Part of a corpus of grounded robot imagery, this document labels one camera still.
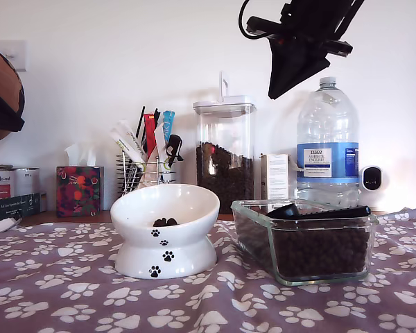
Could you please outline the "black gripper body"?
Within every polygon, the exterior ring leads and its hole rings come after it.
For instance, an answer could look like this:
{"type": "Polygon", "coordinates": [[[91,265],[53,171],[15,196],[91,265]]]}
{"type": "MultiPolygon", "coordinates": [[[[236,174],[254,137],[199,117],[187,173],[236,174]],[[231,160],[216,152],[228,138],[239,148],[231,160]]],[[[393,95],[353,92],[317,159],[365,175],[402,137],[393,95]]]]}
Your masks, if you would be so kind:
{"type": "Polygon", "coordinates": [[[245,36],[251,40],[306,40],[327,53],[348,56],[353,46],[341,37],[352,20],[352,1],[290,1],[284,4],[278,22],[251,16],[245,36]]]}

